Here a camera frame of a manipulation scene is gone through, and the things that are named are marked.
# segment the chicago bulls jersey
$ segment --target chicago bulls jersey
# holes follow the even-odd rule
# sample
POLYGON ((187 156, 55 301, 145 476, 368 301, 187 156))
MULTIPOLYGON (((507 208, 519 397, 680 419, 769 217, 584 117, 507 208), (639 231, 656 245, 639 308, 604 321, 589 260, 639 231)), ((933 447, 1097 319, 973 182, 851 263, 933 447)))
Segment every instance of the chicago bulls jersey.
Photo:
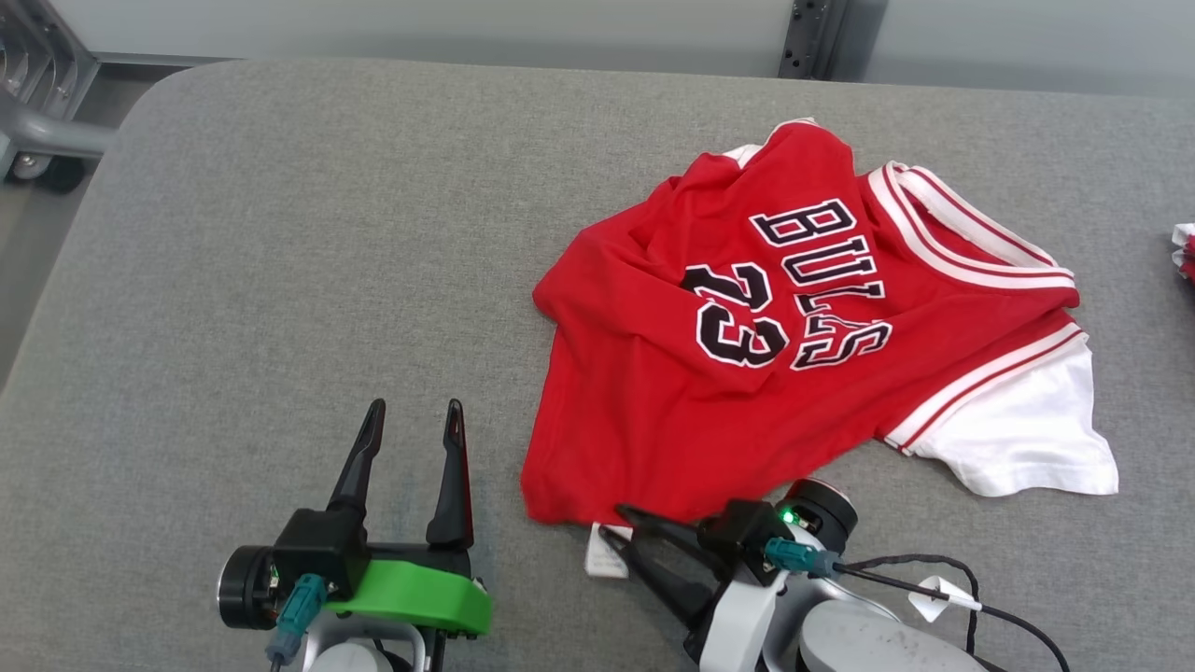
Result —
POLYGON ((557 323, 522 475, 544 523, 698 518, 870 438, 986 495, 1116 489, 1073 275, 925 169, 856 177, 809 120, 586 228, 533 298, 557 323), (1027 409, 1064 416, 1022 440, 1027 409))

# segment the gray table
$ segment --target gray table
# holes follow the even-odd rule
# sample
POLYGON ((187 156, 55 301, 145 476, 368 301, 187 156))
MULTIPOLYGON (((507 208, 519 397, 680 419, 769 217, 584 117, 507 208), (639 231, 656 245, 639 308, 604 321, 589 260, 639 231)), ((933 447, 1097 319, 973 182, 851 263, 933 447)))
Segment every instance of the gray table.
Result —
MULTIPOLYGON (((1195 218, 1189 105, 386 61, 203 67, 129 115, 0 396, 0 668, 265 670, 215 613, 228 552, 325 500, 375 396, 372 538, 419 538, 459 396, 496 627, 451 670, 691 670, 645 588, 584 575, 586 531, 523 515, 552 335, 529 292, 583 226, 797 116, 1076 271, 1121 472, 1116 496, 991 500, 863 446, 822 474, 860 512, 850 554, 970 562, 1074 670, 1189 668, 1195 292, 1168 261, 1195 218)), ((979 653, 1053 665, 986 619, 979 653)))

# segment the clothing tag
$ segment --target clothing tag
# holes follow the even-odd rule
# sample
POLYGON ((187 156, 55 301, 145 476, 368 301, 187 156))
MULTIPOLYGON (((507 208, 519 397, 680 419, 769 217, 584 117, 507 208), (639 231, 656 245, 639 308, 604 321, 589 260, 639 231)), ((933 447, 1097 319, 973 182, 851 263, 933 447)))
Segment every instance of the clothing tag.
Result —
MULTIPOLYGON (((954 595, 956 598, 966 598, 968 601, 972 600, 972 597, 967 591, 960 588, 958 586, 951 584, 950 581, 946 581, 942 576, 930 576, 925 581, 918 584, 918 586, 921 586, 923 588, 930 588, 931 591, 946 593, 948 595, 954 595)), ((946 606, 950 604, 946 600, 931 598, 930 595, 923 595, 920 593, 909 593, 908 601, 913 603, 913 606, 915 606, 917 610, 921 612, 921 616, 925 617, 925 621, 929 623, 933 623, 934 621, 937 621, 938 617, 942 616, 942 612, 945 611, 946 606)))
MULTIPOLYGON (((601 524, 594 523, 593 529, 589 530, 589 548, 586 549, 586 574, 603 579, 630 578, 631 572, 626 568, 626 563, 623 562, 623 558, 618 557, 618 552, 609 548, 609 544, 601 538, 598 533, 599 527, 601 527, 601 524)), ((607 527, 627 539, 630 539, 631 534, 635 532, 633 529, 623 527, 620 525, 607 525, 607 527)))

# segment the teal connector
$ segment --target teal connector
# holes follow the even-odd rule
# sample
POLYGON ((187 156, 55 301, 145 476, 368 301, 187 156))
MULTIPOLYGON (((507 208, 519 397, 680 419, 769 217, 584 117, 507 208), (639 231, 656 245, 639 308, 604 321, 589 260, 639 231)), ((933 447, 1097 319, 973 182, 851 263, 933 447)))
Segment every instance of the teal connector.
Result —
POLYGON ((764 556, 776 567, 789 572, 805 572, 810 576, 825 579, 838 579, 841 574, 834 568, 842 561, 842 557, 836 552, 819 550, 779 537, 767 540, 764 546, 764 556))
POLYGON ((324 586, 323 578, 315 574, 304 574, 299 578, 294 589, 290 591, 290 597, 287 598, 287 604, 278 613, 278 629, 270 639, 270 644, 265 647, 265 658, 271 665, 277 664, 280 667, 290 665, 299 655, 302 636, 326 601, 327 587, 324 586))

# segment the floor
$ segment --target floor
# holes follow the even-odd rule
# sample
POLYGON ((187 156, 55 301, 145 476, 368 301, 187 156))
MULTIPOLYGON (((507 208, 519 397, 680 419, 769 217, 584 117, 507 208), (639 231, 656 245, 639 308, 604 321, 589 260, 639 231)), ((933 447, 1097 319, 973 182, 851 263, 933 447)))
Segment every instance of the floor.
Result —
MULTIPOLYGON (((75 118, 117 127, 142 93, 177 69, 105 65, 75 118)), ((82 184, 62 196, 0 183, 0 391, 94 169, 88 165, 82 184)))

